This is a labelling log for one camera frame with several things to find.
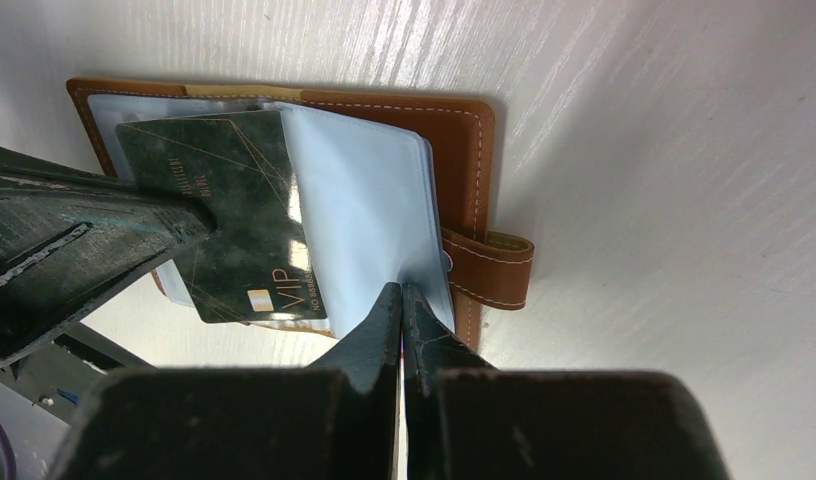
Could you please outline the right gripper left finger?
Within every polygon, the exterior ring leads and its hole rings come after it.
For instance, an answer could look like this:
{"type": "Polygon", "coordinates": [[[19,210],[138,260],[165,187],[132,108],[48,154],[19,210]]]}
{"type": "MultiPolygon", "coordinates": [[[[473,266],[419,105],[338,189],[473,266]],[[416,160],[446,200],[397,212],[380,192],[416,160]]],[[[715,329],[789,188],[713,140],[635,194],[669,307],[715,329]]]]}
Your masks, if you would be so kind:
{"type": "Polygon", "coordinates": [[[303,368],[131,368],[81,402],[53,479],[390,479],[402,289],[303,368]]]}

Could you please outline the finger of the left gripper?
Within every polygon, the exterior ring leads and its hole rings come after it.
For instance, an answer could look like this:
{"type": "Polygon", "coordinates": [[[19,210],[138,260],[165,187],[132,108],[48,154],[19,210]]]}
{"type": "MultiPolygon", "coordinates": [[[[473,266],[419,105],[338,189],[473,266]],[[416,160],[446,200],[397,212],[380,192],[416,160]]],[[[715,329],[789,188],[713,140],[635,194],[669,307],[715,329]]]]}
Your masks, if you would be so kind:
{"type": "Polygon", "coordinates": [[[98,175],[0,168],[0,368],[207,239],[199,200],[98,175]]]}
{"type": "Polygon", "coordinates": [[[0,146],[0,192],[136,196],[129,182],[42,160],[0,146]]]}

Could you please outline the black VIP credit card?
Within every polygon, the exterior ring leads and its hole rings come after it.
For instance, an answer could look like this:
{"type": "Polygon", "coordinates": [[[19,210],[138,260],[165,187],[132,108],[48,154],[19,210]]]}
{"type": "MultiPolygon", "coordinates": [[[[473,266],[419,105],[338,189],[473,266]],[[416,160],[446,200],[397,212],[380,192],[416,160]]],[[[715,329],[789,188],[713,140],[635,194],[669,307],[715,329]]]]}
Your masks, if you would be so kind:
{"type": "Polygon", "coordinates": [[[136,121],[115,133],[139,186],[193,197],[216,219],[174,260],[203,322],[327,330],[279,112],[136,121]]]}

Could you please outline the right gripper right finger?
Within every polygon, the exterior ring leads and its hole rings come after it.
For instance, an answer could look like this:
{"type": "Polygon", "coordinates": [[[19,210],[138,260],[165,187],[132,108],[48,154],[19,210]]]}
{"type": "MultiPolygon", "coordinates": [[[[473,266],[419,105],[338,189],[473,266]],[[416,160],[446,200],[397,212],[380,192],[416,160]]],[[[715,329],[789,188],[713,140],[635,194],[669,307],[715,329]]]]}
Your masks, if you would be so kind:
{"type": "Polygon", "coordinates": [[[725,479],[695,397],[636,370],[500,370],[402,288],[412,479],[725,479]]]}

